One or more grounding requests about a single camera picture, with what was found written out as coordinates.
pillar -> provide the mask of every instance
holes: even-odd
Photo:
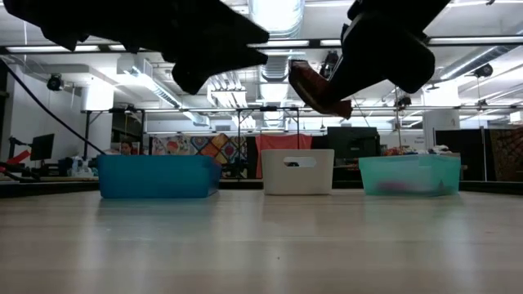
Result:
[[[442,82],[437,89],[423,89],[422,100],[425,106],[458,106],[459,92],[455,81]],[[436,144],[436,131],[459,130],[459,110],[431,110],[423,114],[425,144],[430,149]]]
[[[95,78],[89,87],[82,90],[82,110],[107,110],[113,108],[114,88],[108,83]],[[110,149],[113,114],[100,115],[89,127],[89,141],[102,150]],[[88,147],[87,156],[96,157],[98,151]]]

table surface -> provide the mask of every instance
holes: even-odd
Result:
[[[521,293],[523,199],[0,199],[12,293]]]

teal plastic bin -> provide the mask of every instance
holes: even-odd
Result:
[[[221,178],[209,156],[101,155],[97,162],[103,198],[206,198]]]
[[[360,158],[368,195],[456,194],[461,158],[435,154]]]

ceiling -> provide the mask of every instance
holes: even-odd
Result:
[[[236,11],[248,11],[247,1],[242,0],[225,0],[225,2],[235,8]],[[511,29],[521,22],[523,15],[523,1],[497,0],[494,5],[486,6],[486,1],[462,0],[454,1],[450,7],[447,7],[429,27],[425,33],[428,36],[485,36],[485,35],[503,35],[511,32]],[[304,19],[299,38],[339,38],[342,24],[347,22],[346,10],[351,1],[306,1]],[[87,42],[102,43],[108,42],[99,38],[89,38]],[[25,24],[18,20],[0,7],[0,46],[15,45],[43,45],[49,42],[42,36],[39,28],[31,24]],[[382,44],[384,51],[397,50],[398,44]],[[436,67],[445,68],[459,60],[463,56],[476,50],[478,47],[432,47],[431,50],[436,56]],[[328,50],[298,50],[301,56],[318,67],[325,58]],[[161,107],[159,98],[148,89],[133,84],[126,78],[122,78],[114,67],[120,53],[93,53],[93,54],[59,54],[59,55],[31,55],[28,58],[28,64],[32,66],[39,65],[88,65],[96,69],[109,78],[117,81],[115,85],[118,91],[115,92],[115,101],[129,102],[136,105],[142,105],[148,108]],[[179,86],[172,80],[170,71],[172,64],[165,63],[159,53],[139,53],[139,57],[147,59],[154,67],[154,78],[161,82],[166,90],[176,95],[181,100],[184,107],[191,108],[210,108],[213,107],[207,99],[207,88],[204,87],[197,96],[185,94]],[[509,69],[523,64],[523,47],[519,47],[507,53],[504,56],[490,62],[494,68],[494,76]],[[523,83],[523,69],[513,70],[510,73],[503,74],[492,82],[483,82],[477,87],[478,81],[475,78],[461,77],[457,79],[459,84],[459,96],[463,104],[474,104],[478,97],[484,97],[493,93],[506,91]],[[242,69],[237,72],[242,86],[246,90],[246,101],[255,105],[260,101],[258,90],[259,70],[256,68]],[[288,104],[300,105],[301,101],[291,87],[288,88]],[[391,91],[394,85],[390,82],[381,82],[377,85],[364,89],[356,93],[352,98],[357,98],[360,106],[383,105],[390,101],[394,95]],[[413,95],[413,103],[421,104],[421,94]],[[513,94],[496,100],[496,105],[511,105],[523,102],[523,91],[515,91]],[[509,112],[497,112],[498,116],[508,115]],[[383,116],[391,116],[392,113],[384,113]],[[355,116],[361,116],[361,113],[355,113]],[[180,114],[164,115],[163,119],[185,119]]]

red curtain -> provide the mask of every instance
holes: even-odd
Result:
[[[290,136],[268,136],[259,135],[256,137],[256,147],[258,148],[258,164],[256,178],[262,178],[262,150],[267,149],[310,149],[312,137],[307,135]]]

